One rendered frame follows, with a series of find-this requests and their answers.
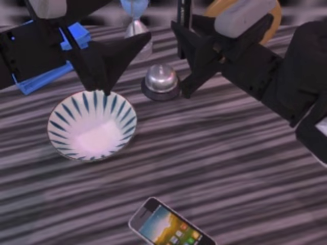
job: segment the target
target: plate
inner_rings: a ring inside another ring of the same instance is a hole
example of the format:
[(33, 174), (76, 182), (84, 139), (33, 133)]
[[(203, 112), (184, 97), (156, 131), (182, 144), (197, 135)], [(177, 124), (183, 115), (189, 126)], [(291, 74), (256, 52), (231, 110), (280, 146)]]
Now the plate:
[(134, 136), (136, 125), (135, 109), (123, 96), (81, 91), (52, 111), (48, 137), (60, 155), (92, 162), (123, 149)]

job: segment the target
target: wood grain surface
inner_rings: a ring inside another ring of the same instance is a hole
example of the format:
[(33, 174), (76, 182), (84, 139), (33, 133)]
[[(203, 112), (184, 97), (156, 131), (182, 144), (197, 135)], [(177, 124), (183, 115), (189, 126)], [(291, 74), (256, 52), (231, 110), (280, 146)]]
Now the wood grain surface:
[[(103, 42), (124, 34), (89, 29)], [(294, 29), (281, 27), (267, 45), (282, 55)], [(114, 88), (134, 104), (139, 125), (111, 159), (69, 161), (48, 141), (51, 110), (83, 89), (75, 73), (30, 96), (0, 91), (0, 244), (144, 244), (127, 221), (155, 196), (219, 245), (326, 245), (326, 169), (286, 121), (219, 74), (190, 100), (148, 100), (140, 82), (150, 65), (189, 73), (172, 32), (151, 31), (154, 54)]]

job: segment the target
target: green app icon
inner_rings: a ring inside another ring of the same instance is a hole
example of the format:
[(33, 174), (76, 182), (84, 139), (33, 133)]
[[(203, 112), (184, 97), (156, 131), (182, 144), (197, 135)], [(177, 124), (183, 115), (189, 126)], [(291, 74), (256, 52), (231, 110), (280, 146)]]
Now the green app icon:
[(190, 237), (190, 238), (188, 239), (188, 243), (189, 243), (189, 244), (193, 244), (194, 242), (195, 242), (195, 240), (194, 240), (193, 238)]

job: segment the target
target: app icon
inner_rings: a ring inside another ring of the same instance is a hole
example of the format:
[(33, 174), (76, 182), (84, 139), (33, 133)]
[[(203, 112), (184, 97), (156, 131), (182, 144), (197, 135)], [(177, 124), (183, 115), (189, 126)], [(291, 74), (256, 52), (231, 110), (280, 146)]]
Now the app icon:
[(178, 237), (181, 237), (183, 235), (183, 233), (181, 231), (176, 231), (175, 235), (178, 236)]
[(172, 244), (177, 244), (178, 243), (178, 238), (176, 236), (173, 236), (172, 238), (170, 238), (170, 242)]
[(194, 242), (195, 242), (195, 240), (194, 240), (193, 238), (190, 237), (190, 238), (188, 239), (188, 243), (189, 243), (189, 244), (192, 245)]
[(180, 226), (180, 228), (181, 228), (182, 230), (186, 230), (186, 229), (188, 228), (188, 226), (187, 226), (187, 224), (183, 223), (183, 224)]
[(193, 237), (195, 240), (197, 240), (197, 239), (200, 237), (200, 233), (197, 232), (197, 231), (194, 231), (194, 232), (192, 233), (192, 237)]

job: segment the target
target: orange app icon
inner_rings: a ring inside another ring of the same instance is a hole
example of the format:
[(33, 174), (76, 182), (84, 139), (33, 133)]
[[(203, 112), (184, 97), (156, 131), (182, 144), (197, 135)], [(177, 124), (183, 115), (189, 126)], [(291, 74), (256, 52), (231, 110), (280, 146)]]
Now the orange app icon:
[(187, 226), (187, 224), (183, 223), (183, 224), (180, 226), (180, 228), (181, 228), (182, 230), (186, 230), (186, 229), (188, 228), (188, 226)]
[(194, 232), (192, 233), (192, 237), (193, 237), (195, 240), (197, 240), (197, 239), (200, 237), (200, 233), (197, 232), (197, 231), (194, 231)]

